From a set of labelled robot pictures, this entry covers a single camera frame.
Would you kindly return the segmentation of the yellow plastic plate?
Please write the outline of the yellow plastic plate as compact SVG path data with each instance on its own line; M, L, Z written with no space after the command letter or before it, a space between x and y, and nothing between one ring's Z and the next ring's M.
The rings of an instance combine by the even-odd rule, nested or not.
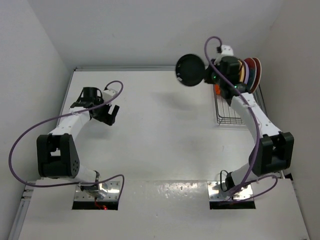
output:
M242 60L238 60L238 62L240 63L239 81L243 83L246 75L246 67Z

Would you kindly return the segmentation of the lilac plastic plate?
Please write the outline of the lilac plastic plate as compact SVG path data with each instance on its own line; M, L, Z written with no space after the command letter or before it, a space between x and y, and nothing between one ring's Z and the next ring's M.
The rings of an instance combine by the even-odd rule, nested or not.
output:
M249 76L250 76L250 69L249 69L249 66L248 64L246 63L245 60L242 61L243 65L244 65L244 68L245 68L245 76L244 76L244 83L247 85L248 84L248 81L249 81Z

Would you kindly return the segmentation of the red teal floral plate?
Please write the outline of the red teal floral plate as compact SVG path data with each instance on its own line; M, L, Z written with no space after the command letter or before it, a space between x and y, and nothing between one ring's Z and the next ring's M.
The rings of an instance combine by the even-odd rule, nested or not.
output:
M249 89L251 89L254 84L256 74L257 74L257 66L256 66L256 63L253 60L253 58L248 57L244 61L248 65L248 69L249 69L249 77L248 77L248 81L247 81L247 86L249 87Z
M256 65L256 76L254 79L254 83L250 89L250 92L253 94L256 91L256 89L258 88L260 81L261 81L262 65L261 65L261 61L257 57L253 57L252 59L254 60L255 65Z

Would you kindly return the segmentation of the orange glossy plate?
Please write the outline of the orange glossy plate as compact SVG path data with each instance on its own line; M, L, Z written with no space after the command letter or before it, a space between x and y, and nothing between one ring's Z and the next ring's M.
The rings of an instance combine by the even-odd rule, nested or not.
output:
M215 84L215 85L214 85L214 90L215 90L215 93L216 93L217 95L220 95L220 94L221 94L221 89L220 89L220 86L219 86L219 85Z

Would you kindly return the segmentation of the black glossy plate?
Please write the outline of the black glossy plate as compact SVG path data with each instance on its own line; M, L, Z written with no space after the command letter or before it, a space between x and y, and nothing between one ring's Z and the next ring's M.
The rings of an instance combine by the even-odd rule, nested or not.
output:
M201 83L205 75L205 64L195 54L185 54L175 65L176 79L184 86L194 87Z

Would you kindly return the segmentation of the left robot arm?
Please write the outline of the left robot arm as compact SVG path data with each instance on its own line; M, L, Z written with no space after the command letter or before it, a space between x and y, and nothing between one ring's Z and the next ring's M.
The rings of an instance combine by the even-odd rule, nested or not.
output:
M80 163L75 139L90 120L108 126L115 123L120 107L111 102L117 94L116 90L107 87L104 90L84 87L69 107L69 115L63 117L50 133L37 138L37 166L41 177L76 183L81 191L95 199L102 200L107 196L108 185L99 183L100 174Z

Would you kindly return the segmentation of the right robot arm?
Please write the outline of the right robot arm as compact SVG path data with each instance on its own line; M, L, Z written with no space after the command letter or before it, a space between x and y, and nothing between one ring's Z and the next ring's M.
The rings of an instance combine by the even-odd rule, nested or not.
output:
M231 171L225 178L225 190L235 194L241 188L291 166L294 136L273 124L254 98L261 80L262 66L258 58L240 60L234 56L212 59L201 66L200 79L217 85L220 96L241 117L255 146L248 163Z

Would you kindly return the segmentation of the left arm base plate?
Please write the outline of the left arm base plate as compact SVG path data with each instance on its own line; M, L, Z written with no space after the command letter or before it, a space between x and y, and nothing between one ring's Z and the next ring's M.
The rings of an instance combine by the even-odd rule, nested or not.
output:
M107 181L92 186L77 186L72 210L117 211L120 190L119 181Z

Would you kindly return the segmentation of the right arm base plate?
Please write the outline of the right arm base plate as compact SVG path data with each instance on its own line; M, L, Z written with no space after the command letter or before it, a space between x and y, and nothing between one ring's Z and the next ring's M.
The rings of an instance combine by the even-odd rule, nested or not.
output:
M242 187L241 190L230 196L222 190L225 182L208 181L207 191L209 198L209 208L211 210L247 210L255 209L255 200L251 185Z

